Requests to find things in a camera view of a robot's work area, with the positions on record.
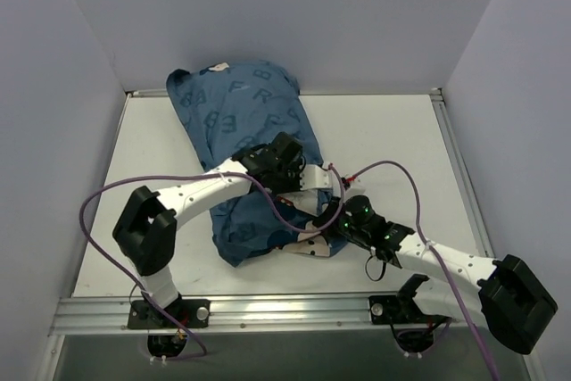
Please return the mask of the white pillow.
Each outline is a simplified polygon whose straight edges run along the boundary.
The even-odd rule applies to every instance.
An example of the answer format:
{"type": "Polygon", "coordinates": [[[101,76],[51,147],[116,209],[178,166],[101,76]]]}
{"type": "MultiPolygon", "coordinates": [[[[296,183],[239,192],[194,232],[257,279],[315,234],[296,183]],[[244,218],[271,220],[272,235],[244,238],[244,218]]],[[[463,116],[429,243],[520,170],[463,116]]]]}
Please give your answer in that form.
{"type": "Polygon", "coordinates": [[[331,197],[331,192],[321,189],[310,189],[292,193],[281,194],[277,199],[297,211],[317,217],[326,209],[331,197]]]}

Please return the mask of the blue cartoon print pillowcase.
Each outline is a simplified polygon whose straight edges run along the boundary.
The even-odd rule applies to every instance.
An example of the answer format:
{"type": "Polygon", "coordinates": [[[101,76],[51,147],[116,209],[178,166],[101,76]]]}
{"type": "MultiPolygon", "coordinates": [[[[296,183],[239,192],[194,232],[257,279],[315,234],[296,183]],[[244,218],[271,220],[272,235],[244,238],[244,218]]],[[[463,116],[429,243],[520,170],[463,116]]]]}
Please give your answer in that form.
{"type": "MultiPolygon", "coordinates": [[[[222,62],[194,72],[174,70],[166,89],[205,171],[243,148],[270,143],[280,132],[302,144],[308,164],[324,162],[298,82],[275,63],[222,62]]],[[[274,249],[329,258],[347,244],[341,236],[313,235],[310,214],[283,203],[270,206],[258,191],[219,204],[210,215],[212,241],[234,267],[274,249]]]]}

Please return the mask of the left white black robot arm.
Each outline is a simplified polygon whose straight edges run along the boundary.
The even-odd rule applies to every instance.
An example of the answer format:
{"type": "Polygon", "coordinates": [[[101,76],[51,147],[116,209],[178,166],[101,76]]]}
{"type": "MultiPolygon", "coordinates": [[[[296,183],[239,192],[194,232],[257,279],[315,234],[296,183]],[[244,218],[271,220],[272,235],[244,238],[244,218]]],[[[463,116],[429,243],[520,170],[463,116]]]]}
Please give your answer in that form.
{"type": "Polygon", "coordinates": [[[299,191],[301,169],[301,143],[280,132],[271,143],[241,149],[196,180],[157,191],[147,186],[133,191],[112,237],[151,300],[148,317],[160,327],[169,327],[179,318],[179,291],[169,263],[180,227],[221,203],[255,191],[274,195],[299,191]]]}

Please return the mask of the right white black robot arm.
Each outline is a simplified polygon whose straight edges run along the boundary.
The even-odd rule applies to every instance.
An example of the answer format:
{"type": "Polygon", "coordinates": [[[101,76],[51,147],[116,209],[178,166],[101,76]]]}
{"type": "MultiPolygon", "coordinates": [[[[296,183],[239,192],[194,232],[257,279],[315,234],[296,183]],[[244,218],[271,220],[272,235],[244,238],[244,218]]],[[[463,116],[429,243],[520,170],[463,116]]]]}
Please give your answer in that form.
{"type": "Polygon", "coordinates": [[[558,311],[522,259],[512,254],[501,260],[482,257],[423,240],[414,229],[376,214],[365,195],[345,203],[334,199],[314,225],[412,272],[396,299],[396,310],[406,320],[422,315],[471,318],[511,351],[528,355],[558,311]]]}

